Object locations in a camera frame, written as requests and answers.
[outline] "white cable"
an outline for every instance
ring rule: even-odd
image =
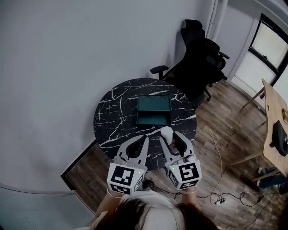
[[[212,137],[212,139],[213,139],[213,141],[214,141],[214,145],[215,145],[215,147],[216,147],[216,149],[217,149],[217,151],[218,151],[218,154],[219,154],[219,157],[220,157],[220,161],[221,161],[221,179],[219,180],[217,186],[214,188],[214,190],[212,191],[211,196],[210,196],[210,203],[211,203],[212,205],[216,205],[215,203],[212,203],[211,197],[212,197],[214,191],[216,190],[216,188],[217,188],[217,187],[219,186],[219,184],[221,183],[221,180],[222,180],[222,177],[223,177],[222,158],[221,158],[221,154],[220,154],[220,152],[219,152],[219,150],[218,150],[218,147],[217,147],[217,145],[216,145],[216,142],[215,142],[215,140],[214,140],[214,137],[213,137],[213,136],[211,135],[211,133],[209,133],[207,130],[204,130],[204,129],[198,130],[198,131],[196,132],[196,134],[195,134],[195,138],[196,138],[197,134],[198,134],[200,131],[205,131],[205,132],[207,132],[207,133]]]
[[[259,193],[259,192],[238,192],[238,193],[226,195],[226,197],[232,196],[232,195],[237,195],[237,194],[240,194],[240,193],[249,193],[249,194],[251,194],[251,193]]]

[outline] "round table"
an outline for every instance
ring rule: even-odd
[[[123,142],[138,135],[148,134],[146,166],[148,170],[160,169],[166,163],[159,142],[161,126],[136,126],[137,98],[140,94],[170,95],[172,128],[189,140],[194,139],[196,115],[188,98],[175,86],[152,78],[125,81],[105,94],[94,115],[95,137],[104,153],[113,159]]]

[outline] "person's hand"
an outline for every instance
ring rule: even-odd
[[[187,189],[183,189],[181,190],[182,193],[184,194],[191,194],[191,193],[195,193],[197,192],[197,188],[195,186],[189,187]]]
[[[123,194],[111,191],[109,188],[107,188],[107,194],[96,210],[95,220],[101,215],[102,212],[116,209],[119,206],[122,196]]]

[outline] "desk leg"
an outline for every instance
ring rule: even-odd
[[[262,152],[254,153],[254,154],[251,154],[251,155],[249,155],[249,156],[245,156],[245,157],[242,158],[242,159],[236,160],[236,161],[232,162],[232,163],[229,164],[229,165],[235,165],[235,164],[238,164],[238,163],[242,163],[242,162],[244,162],[244,161],[247,161],[247,160],[253,159],[253,158],[255,158],[255,157],[261,156],[262,154],[263,154]]]
[[[265,174],[264,176],[261,176],[261,177],[257,177],[257,178],[255,178],[255,179],[253,179],[252,181],[258,181],[258,180],[264,179],[264,178],[266,178],[266,177],[273,176],[273,175],[275,175],[275,174],[277,174],[277,173],[279,173],[279,172],[280,172],[280,171],[279,171],[278,169],[276,169],[276,170],[274,170],[273,172],[270,172],[270,173],[268,173],[268,174]]]
[[[258,93],[255,94],[254,97],[252,97],[242,108],[245,108],[249,103],[251,103],[256,97],[258,97],[262,92],[264,91],[264,87],[260,89]]]

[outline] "jeans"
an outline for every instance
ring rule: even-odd
[[[274,170],[276,170],[276,168],[263,168],[260,172],[260,175],[264,176],[265,174],[268,174]],[[285,177],[283,174],[277,174],[274,176],[270,176],[270,177],[266,177],[264,179],[261,179],[260,183],[259,183],[259,188],[266,189],[266,188],[270,188],[274,185],[281,185],[281,184],[285,184],[285,183],[288,183],[288,178]]]

